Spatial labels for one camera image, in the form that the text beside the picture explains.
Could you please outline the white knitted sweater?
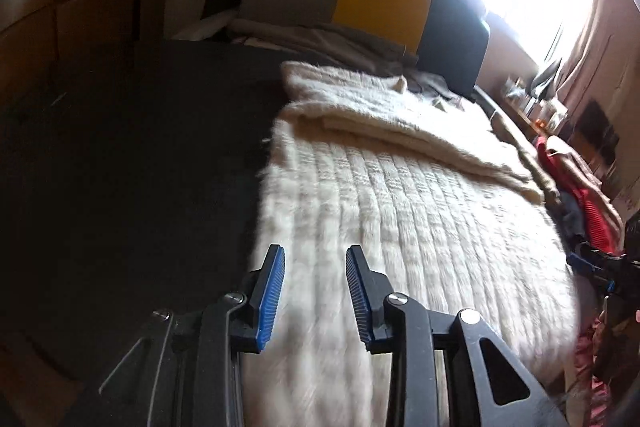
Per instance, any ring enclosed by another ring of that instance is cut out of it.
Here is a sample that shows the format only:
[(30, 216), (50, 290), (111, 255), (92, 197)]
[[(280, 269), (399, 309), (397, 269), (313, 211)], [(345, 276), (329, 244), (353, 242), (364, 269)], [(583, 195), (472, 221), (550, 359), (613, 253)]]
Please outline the white knitted sweater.
[(285, 251), (272, 337), (244, 360), (251, 426), (381, 426), (390, 358), (358, 336), (349, 247), (431, 310), (480, 312), (543, 384), (578, 336), (577, 291), (544, 193), (486, 122), (412, 93), (404, 77), (281, 67), (255, 246)]

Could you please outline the red knitted garment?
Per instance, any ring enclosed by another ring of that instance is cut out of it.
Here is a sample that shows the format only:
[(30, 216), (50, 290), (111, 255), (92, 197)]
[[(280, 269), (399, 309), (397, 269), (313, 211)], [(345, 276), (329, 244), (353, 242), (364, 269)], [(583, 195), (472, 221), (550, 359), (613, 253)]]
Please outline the red knitted garment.
[[(562, 234), (564, 236), (565, 242), (568, 244), (566, 239), (566, 212), (567, 210), (582, 210), (584, 216), (587, 216), (587, 212), (589, 210), (594, 211), (597, 210), (602, 219), (606, 222), (604, 213), (598, 208), (596, 204), (596, 198), (593, 195), (590, 195), (585, 188), (580, 188), (578, 184), (574, 181), (570, 181), (570, 177), (568, 174), (561, 168), (559, 159), (553, 159), (546, 152), (546, 141), (548, 138), (543, 138), (540, 136), (535, 142), (535, 148), (537, 151), (538, 160), (541, 163), (542, 168), (546, 170), (552, 179), (555, 181), (556, 186), (558, 187), (561, 195), (562, 204), (560, 209), (556, 212), (558, 215), (558, 220), (560, 221), (560, 227), (562, 230)], [(608, 228), (612, 235), (612, 229), (608, 225)], [(622, 243), (622, 248), (617, 248), (618, 244), (613, 239), (613, 249), (612, 253), (614, 255), (623, 254), (624, 242)]]

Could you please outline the pink folded garment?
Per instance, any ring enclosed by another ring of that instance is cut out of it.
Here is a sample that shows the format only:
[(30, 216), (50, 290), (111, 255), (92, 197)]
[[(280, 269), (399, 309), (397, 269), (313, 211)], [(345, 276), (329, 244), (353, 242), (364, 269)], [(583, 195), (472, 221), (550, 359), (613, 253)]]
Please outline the pink folded garment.
[(598, 208), (604, 213), (605, 220), (612, 229), (617, 248), (622, 248), (625, 234), (623, 221), (611, 199), (602, 192), (602, 183), (591, 171), (585, 159), (557, 135), (551, 135), (547, 139), (546, 152), (551, 158), (559, 159), (561, 168), (568, 174), (570, 181), (576, 182), (580, 188), (585, 188), (596, 198)]

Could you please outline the beige folded sweater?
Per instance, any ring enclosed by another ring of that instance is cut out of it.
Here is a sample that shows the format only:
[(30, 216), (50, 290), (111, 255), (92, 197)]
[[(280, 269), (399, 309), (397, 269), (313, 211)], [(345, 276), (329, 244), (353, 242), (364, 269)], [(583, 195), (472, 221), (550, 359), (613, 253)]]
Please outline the beige folded sweater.
[(533, 144), (526, 140), (526, 136), (516, 127), (516, 124), (498, 112), (491, 116), (490, 124), (492, 131), (500, 141), (509, 143), (516, 148), (521, 163), (529, 170), (535, 183), (544, 193), (544, 205), (548, 208), (560, 207), (562, 204), (560, 191), (552, 176), (540, 165)]

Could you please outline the cluttered wooden side shelf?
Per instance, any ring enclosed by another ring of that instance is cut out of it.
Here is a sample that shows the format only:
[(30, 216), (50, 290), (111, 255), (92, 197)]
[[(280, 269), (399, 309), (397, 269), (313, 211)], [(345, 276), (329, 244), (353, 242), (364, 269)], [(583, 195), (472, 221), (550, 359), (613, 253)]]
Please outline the cluttered wooden side shelf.
[(556, 95), (561, 61), (549, 63), (532, 79), (508, 78), (499, 103), (529, 142), (557, 134), (568, 114)]

